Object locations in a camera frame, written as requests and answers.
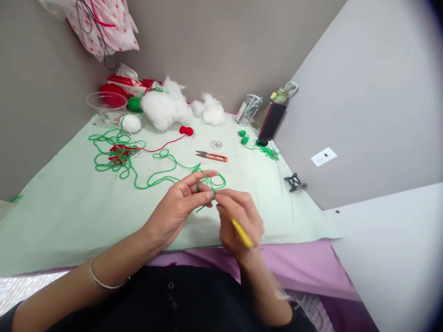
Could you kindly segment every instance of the yarn ball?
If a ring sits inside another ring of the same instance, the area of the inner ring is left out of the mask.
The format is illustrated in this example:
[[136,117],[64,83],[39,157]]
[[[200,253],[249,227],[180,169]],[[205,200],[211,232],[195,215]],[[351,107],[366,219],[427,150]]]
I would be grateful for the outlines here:
[[191,127],[180,127],[180,134],[187,134],[188,136],[194,135],[194,130]]
[[136,133],[142,128],[142,123],[140,122],[140,119],[137,118],[135,115],[126,114],[123,118],[121,127],[124,131]]
[[245,145],[246,143],[248,143],[248,141],[249,141],[249,135],[246,136],[246,137],[243,137],[243,138],[241,139],[241,143],[242,143],[243,145]]
[[[118,93],[119,95],[122,95],[123,97],[126,98],[126,100],[129,99],[129,95],[126,93],[126,91],[124,91],[122,87],[114,83],[107,83],[103,85],[102,88],[100,89],[100,92],[114,92]],[[121,99],[117,97],[107,96],[105,102],[108,105],[110,105],[112,108],[119,108],[122,106]]]
[[140,98],[137,98],[137,97],[129,98],[128,108],[131,112],[134,112],[134,113],[143,112],[142,107],[140,106]]
[[266,145],[268,145],[268,141],[265,140],[264,138],[257,139],[257,140],[255,141],[255,143],[256,143],[257,145],[261,145],[261,146],[266,146]]

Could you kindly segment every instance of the finger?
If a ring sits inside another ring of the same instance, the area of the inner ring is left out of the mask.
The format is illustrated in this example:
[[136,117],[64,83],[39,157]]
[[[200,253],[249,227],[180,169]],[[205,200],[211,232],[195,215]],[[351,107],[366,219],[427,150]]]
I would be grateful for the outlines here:
[[217,205],[217,210],[220,215],[220,239],[228,240],[233,238],[235,236],[235,229],[231,218],[223,206]]
[[192,187],[197,181],[203,180],[204,178],[211,178],[218,174],[218,171],[208,170],[203,172],[193,172],[187,177],[181,179],[177,183],[184,183],[188,187]]
[[217,192],[216,201],[225,208],[229,217],[237,220],[237,222],[243,227],[246,234],[252,234],[253,225],[246,214],[245,209],[234,201],[231,197],[226,195],[220,195]]
[[187,213],[191,213],[192,210],[210,204],[212,199],[214,198],[214,194],[212,191],[200,192],[197,194],[189,195],[182,199],[184,210]]
[[251,218],[258,218],[261,220],[260,214],[257,211],[257,207],[255,206],[254,200],[251,195],[246,192],[236,191],[232,189],[220,189],[217,191],[218,195],[226,195],[231,197],[234,201],[244,206],[246,212]]
[[191,192],[193,194],[195,194],[196,192],[202,192],[202,191],[212,191],[212,189],[207,184],[205,184],[204,182],[201,182],[201,181],[198,183],[198,191],[197,191],[197,184],[194,184],[191,187]]

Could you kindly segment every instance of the scissors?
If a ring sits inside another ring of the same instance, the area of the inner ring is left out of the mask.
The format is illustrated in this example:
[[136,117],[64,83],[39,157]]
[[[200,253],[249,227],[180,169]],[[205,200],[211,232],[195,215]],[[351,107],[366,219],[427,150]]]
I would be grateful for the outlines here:
[[196,152],[198,152],[198,154],[195,154],[195,155],[197,155],[199,157],[227,162],[227,157],[225,157],[225,156],[220,156],[218,154],[209,154],[209,153],[204,152],[204,151],[196,151]]

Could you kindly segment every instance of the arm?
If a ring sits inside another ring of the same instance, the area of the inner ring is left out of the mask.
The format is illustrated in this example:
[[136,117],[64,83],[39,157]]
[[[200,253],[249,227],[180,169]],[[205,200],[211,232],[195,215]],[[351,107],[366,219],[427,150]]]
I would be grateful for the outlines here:
[[[241,273],[241,285],[250,296],[253,306],[268,326],[287,325],[292,320],[292,309],[285,300],[275,295],[271,273],[257,247],[263,235],[263,221],[258,214],[251,195],[223,189],[217,191],[217,209],[220,213],[220,239],[223,246],[236,259]],[[244,228],[255,248],[247,248],[231,218],[235,218]]]
[[[205,171],[207,177],[216,171]],[[196,183],[204,179],[195,172],[174,184],[156,207],[146,224],[100,255],[93,264],[93,273],[103,284],[124,283],[178,236],[192,210],[212,206],[209,187]],[[103,289],[90,278],[90,261],[78,266],[60,279],[44,287],[21,303],[13,317],[14,332],[45,331],[69,314],[93,306],[112,296],[116,290]]]

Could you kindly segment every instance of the glass cup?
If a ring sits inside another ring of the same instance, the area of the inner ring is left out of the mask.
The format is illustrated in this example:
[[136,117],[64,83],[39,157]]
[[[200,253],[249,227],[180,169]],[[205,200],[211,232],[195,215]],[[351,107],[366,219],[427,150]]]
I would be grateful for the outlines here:
[[115,92],[94,92],[86,97],[86,103],[100,116],[109,127],[118,126],[120,118],[128,114],[128,100]]
[[243,104],[241,105],[239,113],[242,113],[237,119],[237,123],[243,127],[248,126],[254,118],[256,111],[260,108],[262,104],[263,98],[260,98],[256,95],[247,95],[245,100],[243,101]]

